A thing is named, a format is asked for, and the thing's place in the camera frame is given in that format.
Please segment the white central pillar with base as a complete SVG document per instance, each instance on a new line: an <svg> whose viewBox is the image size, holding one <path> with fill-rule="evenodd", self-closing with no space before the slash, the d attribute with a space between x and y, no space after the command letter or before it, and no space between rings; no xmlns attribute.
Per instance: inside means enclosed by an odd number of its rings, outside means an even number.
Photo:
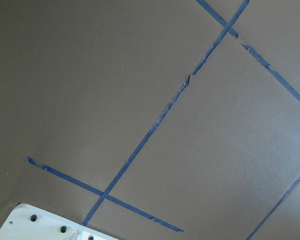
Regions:
<svg viewBox="0 0 300 240"><path fill-rule="evenodd" d="M0 228L0 240L113 240L99 231L34 207L18 204Z"/></svg>

